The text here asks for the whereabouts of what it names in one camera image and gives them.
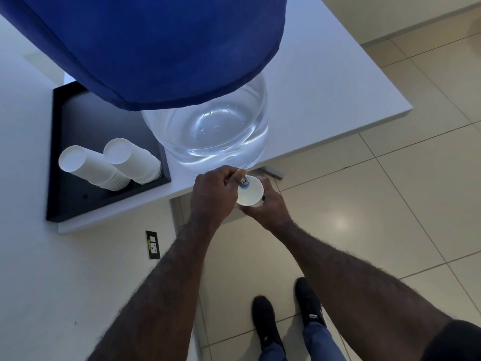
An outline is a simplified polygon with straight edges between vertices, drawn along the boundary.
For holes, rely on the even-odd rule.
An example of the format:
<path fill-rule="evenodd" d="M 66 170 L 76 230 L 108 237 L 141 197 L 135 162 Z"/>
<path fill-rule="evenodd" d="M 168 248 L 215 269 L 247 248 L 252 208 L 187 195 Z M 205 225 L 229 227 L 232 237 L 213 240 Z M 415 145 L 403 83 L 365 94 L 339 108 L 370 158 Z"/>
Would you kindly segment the person's left hand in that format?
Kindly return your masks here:
<path fill-rule="evenodd" d="M 237 202 L 238 187 L 226 187 L 222 166 L 197 175 L 190 203 L 189 222 L 218 228 Z"/>

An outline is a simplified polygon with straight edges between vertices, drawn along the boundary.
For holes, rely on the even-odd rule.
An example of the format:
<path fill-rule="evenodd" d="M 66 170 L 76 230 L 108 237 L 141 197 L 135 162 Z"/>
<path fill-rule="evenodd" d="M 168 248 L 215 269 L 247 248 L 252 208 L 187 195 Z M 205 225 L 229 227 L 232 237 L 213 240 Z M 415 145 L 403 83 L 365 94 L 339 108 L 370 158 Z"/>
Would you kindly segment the white paper cup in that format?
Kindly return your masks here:
<path fill-rule="evenodd" d="M 249 175 L 250 186 L 247 189 L 237 189 L 237 205 L 255 206 L 264 203 L 264 186 L 255 176 Z"/>

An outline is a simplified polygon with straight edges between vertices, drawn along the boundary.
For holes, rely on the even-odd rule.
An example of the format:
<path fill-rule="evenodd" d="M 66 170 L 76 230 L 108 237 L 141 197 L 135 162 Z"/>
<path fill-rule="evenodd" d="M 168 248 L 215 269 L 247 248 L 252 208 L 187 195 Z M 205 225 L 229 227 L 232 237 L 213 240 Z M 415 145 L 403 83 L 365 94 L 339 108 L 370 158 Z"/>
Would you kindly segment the person's right forearm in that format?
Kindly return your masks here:
<path fill-rule="evenodd" d="M 420 361 L 453 321 L 399 279 L 292 220 L 266 228 L 290 251 L 335 327 L 364 361 Z"/>

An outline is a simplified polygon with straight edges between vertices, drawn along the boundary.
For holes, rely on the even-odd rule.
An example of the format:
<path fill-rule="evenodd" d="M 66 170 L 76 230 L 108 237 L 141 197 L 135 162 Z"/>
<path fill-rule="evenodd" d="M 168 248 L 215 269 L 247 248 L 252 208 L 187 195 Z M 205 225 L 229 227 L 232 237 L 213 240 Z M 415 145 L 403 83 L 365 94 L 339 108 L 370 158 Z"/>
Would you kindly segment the person's left forearm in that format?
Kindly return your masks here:
<path fill-rule="evenodd" d="M 87 361 L 186 361 L 208 246 L 222 219 L 193 215 Z"/>

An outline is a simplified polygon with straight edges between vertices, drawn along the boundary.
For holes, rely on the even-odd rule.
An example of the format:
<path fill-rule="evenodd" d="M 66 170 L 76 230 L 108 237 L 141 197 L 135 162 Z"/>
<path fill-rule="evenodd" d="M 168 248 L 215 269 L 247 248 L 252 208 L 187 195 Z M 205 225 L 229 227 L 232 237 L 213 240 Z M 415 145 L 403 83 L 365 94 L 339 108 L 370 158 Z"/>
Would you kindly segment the stack of white cups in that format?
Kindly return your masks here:
<path fill-rule="evenodd" d="M 110 164 L 102 153 L 80 145 L 67 147 L 58 158 L 58 165 L 64 172 L 114 192 L 126 188 L 131 182 L 131 179 Z"/>
<path fill-rule="evenodd" d="M 153 182 L 161 176 L 160 160 L 127 139 L 112 139 L 105 145 L 103 155 L 110 164 L 138 184 Z"/>

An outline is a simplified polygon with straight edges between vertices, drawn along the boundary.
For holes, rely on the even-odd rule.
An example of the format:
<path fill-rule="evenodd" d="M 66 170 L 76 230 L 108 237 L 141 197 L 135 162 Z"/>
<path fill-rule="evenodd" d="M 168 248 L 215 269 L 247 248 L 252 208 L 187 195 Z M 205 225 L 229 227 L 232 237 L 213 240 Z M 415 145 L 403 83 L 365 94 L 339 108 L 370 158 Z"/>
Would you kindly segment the person's right black shoe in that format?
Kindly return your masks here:
<path fill-rule="evenodd" d="M 326 327 L 322 305 L 305 277 L 300 277 L 296 280 L 294 292 L 301 311 L 304 327 L 307 327 L 313 322 L 317 322 Z"/>

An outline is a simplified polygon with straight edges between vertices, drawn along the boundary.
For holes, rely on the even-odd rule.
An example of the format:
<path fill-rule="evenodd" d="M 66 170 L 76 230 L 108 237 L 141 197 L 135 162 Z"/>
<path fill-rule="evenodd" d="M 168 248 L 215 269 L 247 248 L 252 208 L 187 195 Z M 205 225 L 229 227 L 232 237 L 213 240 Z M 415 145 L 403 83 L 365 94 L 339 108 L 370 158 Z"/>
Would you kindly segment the person's black shoe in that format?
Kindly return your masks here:
<path fill-rule="evenodd" d="M 265 296 L 256 296 L 251 306 L 252 321 L 260 340 L 261 351 L 274 345 L 283 356 L 286 355 L 275 320 L 275 312 L 271 302 Z"/>
<path fill-rule="evenodd" d="M 300 277 L 296 280 L 294 292 L 301 311 L 304 327 L 307 327 L 313 322 L 317 322 L 326 327 L 322 305 L 305 277 Z"/>

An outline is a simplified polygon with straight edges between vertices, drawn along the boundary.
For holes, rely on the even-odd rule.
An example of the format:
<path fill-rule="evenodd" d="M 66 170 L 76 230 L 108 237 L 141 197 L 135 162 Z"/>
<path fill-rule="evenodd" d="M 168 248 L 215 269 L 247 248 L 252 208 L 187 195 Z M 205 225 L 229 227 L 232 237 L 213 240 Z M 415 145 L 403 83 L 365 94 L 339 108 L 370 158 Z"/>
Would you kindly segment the person's left black shoe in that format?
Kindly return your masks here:
<path fill-rule="evenodd" d="M 275 320 L 275 312 L 271 302 L 265 296 L 256 296 L 251 306 L 252 321 L 260 340 L 261 351 L 274 345 L 283 356 L 286 355 Z"/>

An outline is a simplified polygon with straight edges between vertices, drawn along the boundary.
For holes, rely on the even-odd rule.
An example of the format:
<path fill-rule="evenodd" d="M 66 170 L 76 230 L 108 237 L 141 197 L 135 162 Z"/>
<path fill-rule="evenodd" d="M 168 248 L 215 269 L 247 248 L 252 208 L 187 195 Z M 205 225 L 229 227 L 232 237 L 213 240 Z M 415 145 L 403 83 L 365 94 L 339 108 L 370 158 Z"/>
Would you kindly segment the person's left jeans leg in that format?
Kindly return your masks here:
<path fill-rule="evenodd" d="M 284 348 L 273 341 L 262 348 L 258 361 L 287 361 L 287 358 Z"/>

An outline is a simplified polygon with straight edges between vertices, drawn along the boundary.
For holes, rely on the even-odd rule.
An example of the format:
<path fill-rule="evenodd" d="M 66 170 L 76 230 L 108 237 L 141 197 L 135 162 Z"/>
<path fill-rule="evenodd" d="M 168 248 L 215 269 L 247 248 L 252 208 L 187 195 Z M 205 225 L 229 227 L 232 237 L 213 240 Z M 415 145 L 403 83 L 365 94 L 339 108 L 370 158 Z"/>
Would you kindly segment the person's jeans leg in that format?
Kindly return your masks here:
<path fill-rule="evenodd" d="M 311 361 L 347 361 L 325 325 L 310 322 L 304 327 L 303 338 Z"/>
<path fill-rule="evenodd" d="M 258 361 L 287 361 L 287 358 L 284 348 L 273 341 L 262 348 Z"/>

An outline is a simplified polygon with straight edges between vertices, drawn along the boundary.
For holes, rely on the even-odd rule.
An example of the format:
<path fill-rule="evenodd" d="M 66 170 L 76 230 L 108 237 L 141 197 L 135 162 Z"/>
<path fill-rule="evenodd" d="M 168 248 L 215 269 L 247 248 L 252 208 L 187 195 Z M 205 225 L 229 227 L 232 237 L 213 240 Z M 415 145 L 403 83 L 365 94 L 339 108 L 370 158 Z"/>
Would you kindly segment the black tray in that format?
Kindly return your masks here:
<path fill-rule="evenodd" d="M 119 109 L 75 81 L 52 91 L 51 151 L 46 221 L 60 223 L 171 182 L 164 147 L 141 112 Z M 111 191 L 60 169 L 58 158 L 72 145 L 102 153 L 112 139 L 124 138 L 161 162 L 161 174 L 141 185 L 131 181 Z"/>

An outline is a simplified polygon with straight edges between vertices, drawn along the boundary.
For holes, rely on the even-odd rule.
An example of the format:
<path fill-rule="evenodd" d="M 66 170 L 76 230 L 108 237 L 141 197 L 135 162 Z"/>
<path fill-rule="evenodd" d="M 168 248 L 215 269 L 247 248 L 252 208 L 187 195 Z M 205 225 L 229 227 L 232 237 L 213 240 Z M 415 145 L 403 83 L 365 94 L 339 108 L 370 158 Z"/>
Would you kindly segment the blue cloth bottle cover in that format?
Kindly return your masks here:
<path fill-rule="evenodd" d="M 0 15 L 87 90 L 129 111 L 236 91 L 280 48 L 287 0 L 0 0 Z"/>

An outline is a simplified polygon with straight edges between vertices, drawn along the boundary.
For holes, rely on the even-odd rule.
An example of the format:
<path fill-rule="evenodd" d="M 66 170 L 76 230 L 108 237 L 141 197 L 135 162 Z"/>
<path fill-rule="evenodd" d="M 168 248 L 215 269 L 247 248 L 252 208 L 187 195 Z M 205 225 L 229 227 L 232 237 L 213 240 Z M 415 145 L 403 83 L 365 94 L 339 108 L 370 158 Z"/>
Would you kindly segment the person's right jeans leg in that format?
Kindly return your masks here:
<path fill-rule="evenodd" d="M 310 322 L 304 327 L 303 338 L 311 361 L 347 361 L 325 325 Z"/>

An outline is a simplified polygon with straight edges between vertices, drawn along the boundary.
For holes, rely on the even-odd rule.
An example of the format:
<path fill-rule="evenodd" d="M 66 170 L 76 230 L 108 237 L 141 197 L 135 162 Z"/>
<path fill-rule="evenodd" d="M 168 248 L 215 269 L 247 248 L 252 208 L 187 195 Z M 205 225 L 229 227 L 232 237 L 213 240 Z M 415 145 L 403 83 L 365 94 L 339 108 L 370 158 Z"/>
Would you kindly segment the black shirt sleeve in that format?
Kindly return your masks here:
<path fill-rule="evenodd" d="M 427 345 L 421 361 L 481 361 L 481 327 L 449 322 Z"/>

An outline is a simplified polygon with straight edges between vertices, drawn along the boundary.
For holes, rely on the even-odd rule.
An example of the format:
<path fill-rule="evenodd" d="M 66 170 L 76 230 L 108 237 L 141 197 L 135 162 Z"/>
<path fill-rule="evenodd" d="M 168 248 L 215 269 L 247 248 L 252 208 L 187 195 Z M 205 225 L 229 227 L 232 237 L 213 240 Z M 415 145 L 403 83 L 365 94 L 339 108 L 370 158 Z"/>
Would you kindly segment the black wall socket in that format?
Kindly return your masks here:
<path fill-rule="evenodd" d="M 159 253 L 159 241 L 158 241 L 157 232 L 146 230 L 146 239 L 147 239 L 149 259 L 151 260 L 160 259 L 161 255 Z"/>

